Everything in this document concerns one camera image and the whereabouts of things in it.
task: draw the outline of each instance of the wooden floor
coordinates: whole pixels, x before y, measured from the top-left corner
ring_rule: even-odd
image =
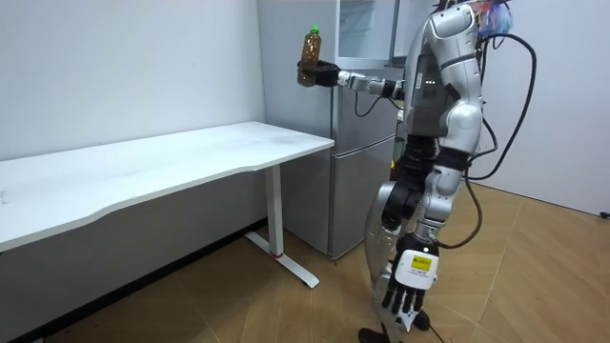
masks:
[[[441,252],[424,308],[447,343],[610,342],[610,221],[476,187],[485,213],[470,245]],[[477,217],[464,190],[441,239]],[[359,246],[336,262],[286,234],[309,290],[246,239],[49,337],[49,343],[356,343],[378,328]],[[438,342],[407,333],[408,342]]]

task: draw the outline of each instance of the brown liquid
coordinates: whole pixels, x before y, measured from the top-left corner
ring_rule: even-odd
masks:
[[[315,76],[305,74],[301,68],[315,68],[317,66],[321,46],[322,38],[316,32],[310,32],[305,36],[300,68],[298,69],[298,76],[296,78],[299,85],[303,87],[312,87],[315,85]]]

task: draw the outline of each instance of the electrical cord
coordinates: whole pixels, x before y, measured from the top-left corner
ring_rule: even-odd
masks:
[[[494,38],[498,38],[498,37],[505,37],[505,38],[513,39],[513,40],[517,41],[518,43],[520,43],[523,47],[525,47],[530,52],[530,54],[532,56],[532,67],[531,67],[531,74],[530,74],[530,85],[529,85],[529,88],[527,90],[527,96],[525,97],[525,104],[523,105],[523,110],[521,112],[521,116],[519,117],[518,122],[515,125],[515,129],[513,130],[513,133],[511,134],[511,137],[509,138],[508,143],[506,144],[506,147],[502,151],[502,155],[500,156],[498,162],[496,163],[494,168],[488,174],[483,175],[483,176],[470,177],[471,180],[475,180],[475,181],[485,180],[485,179],[488,179],[488,178],[492,177],[498,171],[499,167],[504,162],[504,158],[506,157],[506,154],[508,153],[508,151],[513,146],[513,142],[515,141],[515,138],[517,137],[517,134],[519,133],[519,130],[521,129],[521,125],[523,124],[523,120],[525,119],[525,115],[527,114],[527,111],[529,110],[530,102],[532,100],[532,94],[534,92],[534,86],[536,84],[536,74],[537,74],[537,71],[538,71],[538,58],[536,56],[536,51],[526,41],[524,41],[520,37],[518,37],[518,36],[516,36],[514,34],[510,34],[510,33],[493,34],[493,35],[490,35],[489,37],[485,38],[482,41],[483,43],[485,43],[485,46],[484,46],[484,49],[483,49],[483,57],[482,57],[482,60],[481,60],[482,61],[482,64],[481,64],[481,84],[483,82],[483,78],[484,78],[484,75],[485,75],[485,67],[487,65],[487,46],[489,44],[489,40],[494,39]],[[471,162],[474,160],[474,158],[479,158],[482,155],[483,155],[483,152],[479,153],[479,154],[476,154],[471,159]]]
[[[397,108],[399,111],[404,110],[404,108],[402,108],[401,106],[397,105],[397,103],[395,103],[394,100],[392,100],[390,98],[386,98],[386,99],[388,99],[392,103],[392,105],[394,105],[394,107]]]
[[[354,91],[354,93],[356,94],[356,101],[354,103],[354,113],[356,114],[356,116],[358,118],[364,118],[365,116],[369,115],[369,113],[371,113],[371,111],[375,108],[375,105],[377,104],[377,102],[383,98],[383,96],[378,96],[377,99],[375,99],[375,101],[373,102],[373,105],[371,105],[371,108],[369,108],[368,111],[364,112],[363,114],[358,113],[358,92]],[[392,105],[394,105],[395,108],[399,109],[402,111],[402,107],[400,107],[399,105],[397,105],[397,103],[394,102],[394,100],[390,99],[390,98],[386,98],[388,100],[390,100],[390,102],[392,103]]]
[[[432,326],[432,324],[430,324],[430,330],[432,330],[432,332],[435,334],[435,336],[438,338],[438,340],[441,343],[446,343],[444,339],[442,339],[442,337],[440,336],[440,334],[438,334],[437,330]],[[449,337],[449,340],[451,341],[451,343],[454,343],[453,338]]]
[[[470,171],[470,166],[472,166],[473,162],[476,159],[478,159],[486,154],[492,153],[498,149],[498,139],[496,138],[496,134],[492,130],[489,123],[487,123],[487,120],[485,120],[483,118],[483,125],[485,125],[485,128],[490,132],[490,134],[492,136],[492,140],[494,142],[494,147],[489,151],[480,152],[480,153],[475,154],[473,157],[471,157],[468,160],[468,168],[466,168],[466,171],[464,172],[464,183],[466,184],[466,188],[468,189],[468,192],[470,193],[470,196],[472,197],[473,202],[475,203],[475,207],[477,208],[477,225],[475,226],[475,229],[468,235],[468,237],[466,237],[466,239],[464,239],[463,241],[461,241],[457,244],[450,245],[450,244],[442,243],[438,240],[435,240],[435,244],[437,244],[439,247],[441,247],[443,249],[447,249],[447,250],[457,249],[457,248],[461,248],[461,247],[465,246],[466,244],[470,243],[477,236],[478,232],[480,231],[480,228],[482,227],[482,224],[483,224],[483,210],[480,206],[480,203],[478,202],[477,196],[475,195],[475,191],[473,190],[470,181],[487,179],[498,171],[499,167],[501,166],[502,162],[504,161],[504,157],[506,157],[506,153],[508,153],[508,151],[510,150],[511,146],[513,145],[513,142],[515,141],[515,137],[519,133],[519,129],[520,129],[521,125],[523,124],[523,120],[525,119],[525,115],[527,114],[527,111],[529,109],[530,101],[532,99],[532,93],[534,92],[534,85],[536,83],[536,73],[538,71],[538,59],[536,57],[536,52],[534,51],[532,46],[530,46],[523,39],[521,39],[518,36],[515,36],[514,34],[510,34],[510,33],[494,34],[494,35],[491,35],[491,36],[485,38],[482,41],[483,43],[485,43],[485,46],[483,48],[483,57],[481,60],[481,62],[482,62],[481,63],[481,73],[480,73],[481,85],[482,85],[482,82],[483,82],[483,79],[485,76],[485,67],[487,65],[487,63],[486,63],[487,62],[487,48],[489,45],[489,40],[494,39],[496,37],[505,37],[505,38],[513,39],[513,40],[521,43],[521,45],[530,52],[530,54],[532,56],[532,68],[531,68],[532,72],[531,72],[531,76],[530,76],[530,86],[527,91],[527,96],[525,98],[525,104],[523,105],[523,111],[521,112],[521,116],[519,117],[517,125],[515,126],[515,129],[513,130],[513,134],[511,135],[510,139],[508,140],[508,143],[506,144],[506,147],[504,148],[504,151],[502,152],[502,155],[500,156],[500,159],[498,160],[497,164],[494,166],[492,171],[489,172],[487,175],[479,176],[479,177],[471,177],[469,175],[469,171]]]
[[[377,101],[379,101],[382,98],[382,96],[379,96],[377,99],[375,99],[375,102],[373,102],[373,105],[371,105],[371,108],[368,111],[364,112],[364,114],[360,114],[360,113],[358,113],[358,92],[357,91],[354,91],[354,92],[356,93],[356,101],[354,103],[354,113],[356,114],[356,116],[358,118],[364,118],[365,116],[369,115],[369,113],[375,108]]]

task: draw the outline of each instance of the white desk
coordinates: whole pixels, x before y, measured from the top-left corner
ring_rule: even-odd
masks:
[[[314,287],[317,278],[283,255],[279,164],[333,144],[248,122],[0,162],[0,252],[159,196],[265,169],[271,243],[247,236]]]

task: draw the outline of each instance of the humanoid robot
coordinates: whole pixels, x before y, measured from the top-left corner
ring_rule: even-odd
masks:
[[[477,40],[475,11],[456,4],[433,12],[416,34],[404,80],[342,71],[323,61],[304,71],[314,74],[319,86],[404,100],[408,135],[396,167],[397,181],[381,186],[365,224],[373,306],[383,333],[362,329],[361,343],[399,343],[401,330],[430,327],[422,306],[437,278],[442,247],[437,235],[449,218],[481,134]]]

